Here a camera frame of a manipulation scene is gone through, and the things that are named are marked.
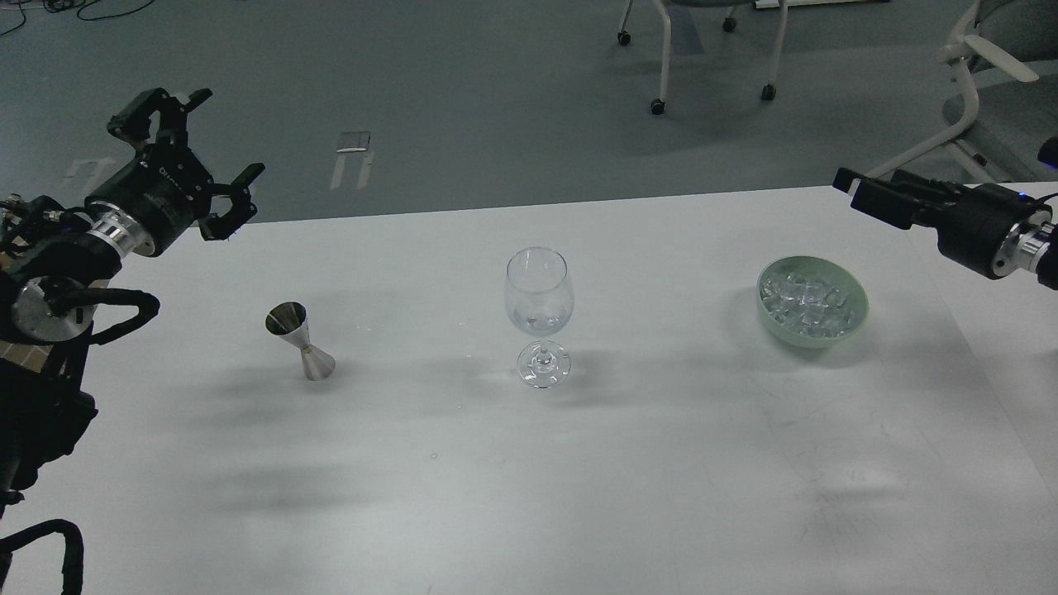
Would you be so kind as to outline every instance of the jigger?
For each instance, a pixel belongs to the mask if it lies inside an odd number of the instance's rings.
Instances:
[[[334,372],[334,358],[309,343],[309,315],[297,302],[284,302],[264,318],[272,335],[302,350],[302,369],[309,380],[323,380]]]

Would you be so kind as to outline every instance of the green bowl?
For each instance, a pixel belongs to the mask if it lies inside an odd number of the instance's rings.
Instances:
[[[834,301],[841,300],[840,311],[852,315],[851,326],[840,327],[840,332],[831,331],[829,335],[833,336],[822,336],[824,330],[818,324],[803,322],[804,318],[787,315],[787,324],[784,325],[780,321],[784,314],[773,315],[765,305],[764,284],[768,277],[776,273],[783,276],[796,273],[807,281],[825,281],[826,284],[838,288],[840,293],[833,294],[837,296]],[[832,304],[827,307],[834,308],[836,306]],[[818,349],[849,339],[862,328],[867,321],[868,310],[867,291],[863,290],[863,286],[849,271],[823,258],[816,256],[781,258],[765,267],[761,276],[756,278],[756,311],[760,314],[761,323],[780,340],[797,347]]]

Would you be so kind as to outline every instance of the wine glass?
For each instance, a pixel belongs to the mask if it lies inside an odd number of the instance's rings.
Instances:
[[[573,313],[573,286],[566,259],[550,248],[525,248],[507,263],[507,317],[533,337],[554,335]],[[534,341],[518,355],[518,376],[537,389],[569,375],[569,354],[554,341]]]

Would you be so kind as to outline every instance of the bowl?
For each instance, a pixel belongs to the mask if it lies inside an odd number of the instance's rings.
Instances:
[[[797,347],[824,348],[855,335],[867,321],[867,291],[849,271],[816,256],[787,256],[756,278],[761,323]]]

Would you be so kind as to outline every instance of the chair armrest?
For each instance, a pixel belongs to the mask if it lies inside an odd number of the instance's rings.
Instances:
[[[1040,79],[1040,75],[1036,74],[1024,62],[980,35],[964,35],[959,42],[941,48],[938,58],[943,62],[951,64],[973,55],[983,57],[1011,78],[1022,83],[1034,83]]]

